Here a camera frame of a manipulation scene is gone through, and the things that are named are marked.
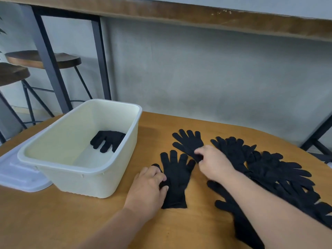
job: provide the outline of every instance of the pile of gloves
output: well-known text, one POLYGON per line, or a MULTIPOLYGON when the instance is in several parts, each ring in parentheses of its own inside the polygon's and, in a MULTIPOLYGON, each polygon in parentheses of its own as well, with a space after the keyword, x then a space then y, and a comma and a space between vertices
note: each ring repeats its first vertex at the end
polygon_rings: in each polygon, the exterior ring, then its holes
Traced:
MULTIPOLYGON (((175 150, 171 150, 169 155, 165 152, 160 154, 167 180, 162 182, 159 187, 169 186, 162 209, 187 208, 185 189, 195 164, 203 159, 201 155, 194 153, 197 148, 204 146, 200 132, 193 133, 191 130, 185 132, 181 129, 179 133, 172 135, 178 141, 174 142, 173 146, 184 154, 181 154, 179 159, 175 150), (188 156, 191 156, 193 160, 188 161, 188 156)), ((91 140, 91 145, 97 148, 105 140, 101 152, 102 150, 107 151, 111 144, 115 152, 124 136, 125 134, 120 132, 99 131, 91 140)), ((244 145, 242 139, 235 137, 227 139, 216 137, 211 140, 211 143, 226 155, 235 170, 332 229, 332 216, 327 215, 332 212, 332 206, 319 201, 320 195, 313 190, 315 184, 308 179, 311 174, 303 170, 301 165, 281 161, 283 156, 278 153, 270 154, 267 151, 260 153, 255 150, 256 145, 244 145)), ((232 213, 236 238, 253 249, 265 248, 255 229, 229 192, 222 185, 211 180, 207 182, 207 185, 225 199, 225 201, 216 200, 215 206, 232 213)))

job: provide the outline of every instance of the gray wall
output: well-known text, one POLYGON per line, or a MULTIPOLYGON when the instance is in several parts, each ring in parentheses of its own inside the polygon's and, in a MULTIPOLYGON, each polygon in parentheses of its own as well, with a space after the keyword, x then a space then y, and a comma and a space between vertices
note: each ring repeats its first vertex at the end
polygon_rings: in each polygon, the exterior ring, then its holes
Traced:
MULTIPOLYGON (((35 49, 19 9, 1 3, 0 12, 0 28, 8 33, 0 36, 0 50, 35 49)), ((332 43, 104 21, 107 57, 113 51, 114 58, 113 96, 145 111, 247 126, 299 144, 332 110, 332 43)), ((52 17, 44 22, 54 51, 81 56, 82 76, 92 96, 102 98, 90 23, 52 17)), ((30 70, 31 85, 51 88, 44 70, 30 70)), ((88 99, 73 69, 62 74, 72 99, 88 99)), ((12 105, 26 107, 20 84, 1 90, 12 105)), ((54 94, 38 93, 60 111, 54 94)), ((323 140, 330 147, 331 136, 323 140)))
POLYGON ((332 0, 155 0, 287 16, 332 19, 332 0))

